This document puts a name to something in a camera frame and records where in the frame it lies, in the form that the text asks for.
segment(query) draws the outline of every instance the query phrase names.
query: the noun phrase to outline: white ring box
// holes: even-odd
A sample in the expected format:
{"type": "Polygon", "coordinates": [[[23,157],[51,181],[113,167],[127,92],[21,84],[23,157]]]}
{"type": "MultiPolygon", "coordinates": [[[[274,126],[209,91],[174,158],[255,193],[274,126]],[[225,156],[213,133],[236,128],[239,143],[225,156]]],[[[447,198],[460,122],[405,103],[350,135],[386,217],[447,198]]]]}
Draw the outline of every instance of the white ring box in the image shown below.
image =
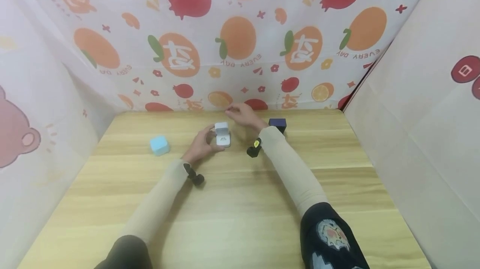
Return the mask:
{"type": "Polygon", "coordinates": [[[217,145],[230,147],[230,130],[227,122],[215,123],[215,133],[217,133],[217,145]]]}

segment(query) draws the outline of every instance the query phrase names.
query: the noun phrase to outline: wooden table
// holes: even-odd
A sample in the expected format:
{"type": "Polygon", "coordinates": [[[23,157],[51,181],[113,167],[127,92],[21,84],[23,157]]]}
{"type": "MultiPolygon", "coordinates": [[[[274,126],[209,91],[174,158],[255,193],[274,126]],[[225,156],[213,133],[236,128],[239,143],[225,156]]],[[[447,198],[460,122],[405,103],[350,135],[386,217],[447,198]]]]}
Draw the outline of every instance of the wooden table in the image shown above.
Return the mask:
{"type": "MultiPolygon", "coordinates": [[[[337,110],[259,112],[287,118],[288,142],[349,223],[372,269],[430,268],[344,115],[337,110]]],[[[94,268],[167,165],[222,112],[130,112],[112,122],[19,268],[94,268]],[[155,157],[149,139],[167,137],[155,157]]],[[[300,218],[255,136],[229,121],[232,145],[200,165],[203,189],[187,182],[149,251],[156,268],[303,268],[300,218]]]]}

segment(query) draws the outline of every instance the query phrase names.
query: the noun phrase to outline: red circle print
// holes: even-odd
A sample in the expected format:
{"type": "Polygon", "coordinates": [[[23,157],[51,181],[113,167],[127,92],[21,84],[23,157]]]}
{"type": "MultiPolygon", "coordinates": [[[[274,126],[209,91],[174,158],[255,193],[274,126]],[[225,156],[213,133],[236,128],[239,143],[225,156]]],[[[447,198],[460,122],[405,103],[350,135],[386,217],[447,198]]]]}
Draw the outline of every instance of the red circle print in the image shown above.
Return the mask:
{"type": "Polygon", "coordinates": [[[289,79],[283,80],[282,82],[282,91],[285,93],[292,92],[297,89],[299,86],[299,79],[297,77],[290,77],[289,79]]]}
{"type": "Polygon", "coordinates": [[[476,99],[480,99],[480,77],[473,82],[472,93],[476,99]]]}
{"type": "Polygon", "coordinates": [[[173,111],[166,105],[159,104],[158,102],[149,102],[145,105],[145,110],[149,112],[164,112],[164,111],[173,111]]]}
{"type": "Polygon", "coordinates": [[[187,84],[180,84],[178,86],[173,86],[175,93],[181,98],[190,98],[193,95],[193,88],[187,84]]]}
{"type": "Polygon", "coordinates": [[[480,75],[480,58],[468,55],[458,61],[452,69],[452,79],[457,83],[468,83],[480,75]]]}
{"type": "Polygon", "coordinates": [[[268,110],[268,105],[261,99],[252,98],[245,102],[255,111],[268,110]]]}

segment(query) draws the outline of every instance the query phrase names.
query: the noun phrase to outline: fabric backdrop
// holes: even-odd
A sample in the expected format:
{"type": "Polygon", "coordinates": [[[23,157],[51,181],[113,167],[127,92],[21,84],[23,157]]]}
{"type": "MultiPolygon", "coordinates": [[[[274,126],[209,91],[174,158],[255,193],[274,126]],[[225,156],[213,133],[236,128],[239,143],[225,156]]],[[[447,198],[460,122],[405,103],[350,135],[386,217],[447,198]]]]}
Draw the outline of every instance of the fabric backdrop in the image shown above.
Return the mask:
{"type": "Polygon", "coordinates": [[[117,112],[337,108],[417,1],[1,0],[0,268],[117,112]]]}
{"type": "Polygon", "coordinates": [[[420,0],[345,111],[438,269],[480,264],[478,4],[420,0]]]}

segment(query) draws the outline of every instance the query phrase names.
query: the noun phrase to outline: pink bear print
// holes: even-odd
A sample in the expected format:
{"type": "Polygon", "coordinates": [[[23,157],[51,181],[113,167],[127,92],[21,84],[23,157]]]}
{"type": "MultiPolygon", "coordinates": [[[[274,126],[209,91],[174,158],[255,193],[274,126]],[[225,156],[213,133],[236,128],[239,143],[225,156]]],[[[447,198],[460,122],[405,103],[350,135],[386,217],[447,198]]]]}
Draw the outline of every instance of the pink bear print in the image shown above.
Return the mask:
{"type": "Polygon", "coordinates": [[[27,116],[6,99],[0,86],[0,169],[34,151],[40,145],[40,133],[30,127],[27,116]]]}

